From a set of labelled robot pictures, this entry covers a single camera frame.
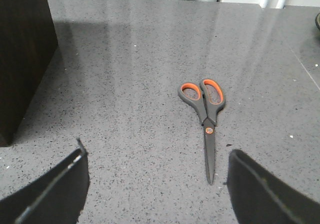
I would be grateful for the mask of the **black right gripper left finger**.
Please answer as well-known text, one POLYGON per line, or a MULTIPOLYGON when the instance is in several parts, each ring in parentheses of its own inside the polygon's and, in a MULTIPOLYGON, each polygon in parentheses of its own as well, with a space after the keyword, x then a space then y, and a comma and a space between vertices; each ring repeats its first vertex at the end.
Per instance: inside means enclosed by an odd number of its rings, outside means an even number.
POLYGON ((34 182, 0 202, 2 224, 75 224, 84 209, 90 176, 88 153, 78 148, 34 182))

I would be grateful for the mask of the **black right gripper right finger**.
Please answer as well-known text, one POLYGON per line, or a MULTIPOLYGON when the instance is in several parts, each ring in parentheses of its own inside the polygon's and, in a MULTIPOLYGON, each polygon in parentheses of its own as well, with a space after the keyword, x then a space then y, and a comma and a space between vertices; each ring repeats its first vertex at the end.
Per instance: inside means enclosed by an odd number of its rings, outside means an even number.
POLYGON ((296 191, 242 150, 229 154, 227 188, 240 224, 318 224, 320 205, 296 191))

